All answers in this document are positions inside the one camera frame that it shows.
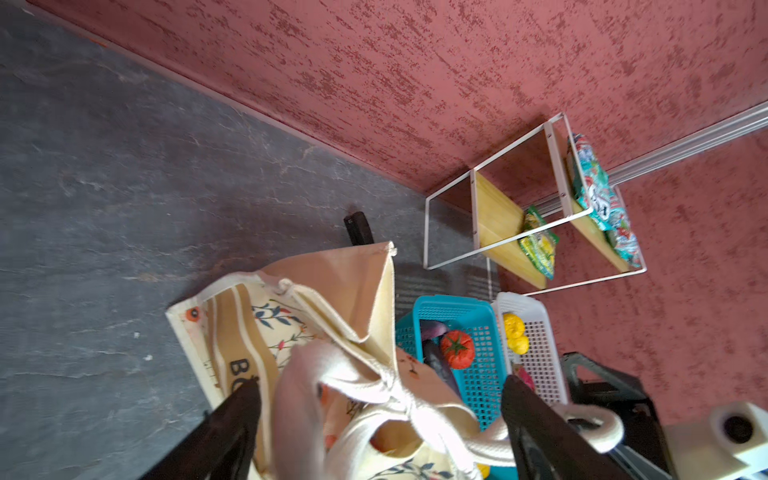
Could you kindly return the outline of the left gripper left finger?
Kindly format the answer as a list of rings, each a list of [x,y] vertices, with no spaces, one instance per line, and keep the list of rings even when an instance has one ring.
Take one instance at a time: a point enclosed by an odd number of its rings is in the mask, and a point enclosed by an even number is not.
[[[247,380],[143,477],[246,479],[260,414],[259,382]]]

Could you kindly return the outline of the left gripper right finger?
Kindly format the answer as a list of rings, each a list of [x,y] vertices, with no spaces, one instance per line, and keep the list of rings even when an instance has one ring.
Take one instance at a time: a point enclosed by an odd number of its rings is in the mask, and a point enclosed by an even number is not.
[[[629,477],[516,376],[508,376],[504,383],[501,413],[520,479]]]

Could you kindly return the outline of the cream canvas grocery bag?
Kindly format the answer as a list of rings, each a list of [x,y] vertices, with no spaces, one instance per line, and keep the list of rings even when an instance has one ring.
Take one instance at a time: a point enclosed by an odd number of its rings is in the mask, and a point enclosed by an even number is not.
[[[516,467],[503,417],[482,426],[397,346],[395,253],[385,242],[288,257],[167,309],[213,407],[259,382],[247,478],[481,479]],[[623,438],[607,409],[550,408],[608,459]]]

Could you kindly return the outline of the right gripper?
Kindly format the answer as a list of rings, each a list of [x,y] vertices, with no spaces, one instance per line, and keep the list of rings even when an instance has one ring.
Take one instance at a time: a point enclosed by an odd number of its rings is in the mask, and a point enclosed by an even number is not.
[[[607,456],[633,479],[675,479],[677,473],[655,406],[639,378],[570,352],[561,358],[571,401],[606,408],[624,426]]]

